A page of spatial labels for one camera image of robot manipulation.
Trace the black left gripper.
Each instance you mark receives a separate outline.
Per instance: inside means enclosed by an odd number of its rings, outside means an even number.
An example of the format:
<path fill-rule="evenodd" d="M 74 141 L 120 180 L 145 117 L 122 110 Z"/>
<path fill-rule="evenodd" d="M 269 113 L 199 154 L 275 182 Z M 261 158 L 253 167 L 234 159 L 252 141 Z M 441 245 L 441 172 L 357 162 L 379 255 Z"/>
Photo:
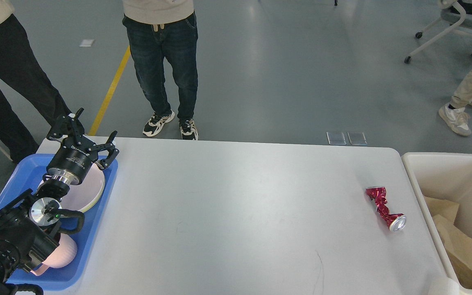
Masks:
<path fill-rule="evenodd" d="M 97 145 L 92 142 L 87 151 L 84 151 L 84 127 L 79 121 L 83 111 L 84 108 L 80 108 L 75 113 L 58 116 L 46 136 L 47 140 L 59 142 L 61 145 L 47 165 L 47 175 L 66 185 L 81 184 L 93 163 L 100 170 L 109 168 L 119 154 L 114 143 L 118 131 L 113 131 L 105 143 Z M 107 156 L 100 159 L 99 153 L 105 151 Z"/>

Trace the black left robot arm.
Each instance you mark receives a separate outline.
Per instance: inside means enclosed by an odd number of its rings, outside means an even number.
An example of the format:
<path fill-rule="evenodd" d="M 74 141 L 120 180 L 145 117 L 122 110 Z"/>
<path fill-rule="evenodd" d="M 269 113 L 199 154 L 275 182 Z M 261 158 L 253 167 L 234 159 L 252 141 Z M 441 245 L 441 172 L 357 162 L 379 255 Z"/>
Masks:
<path fill-rule="evenodd" d="M 29 188 L 0 209 L 0 295 L 18 292 L 43 294 L 37 284 L 11 284 L 17 270 L 44 273 L 57 259 L 75 258 L 71 236 L 84 229 L 86 216 L 62 202 L 73 186 L 81 185 L 92 167 L 109 168 L 119 154 L 113 131 L 103 144 L 96 144 L 78 127 L 83 109 L 58 117 L 47 139 L 60 148 L 45 167 L 43 181 Z"/>

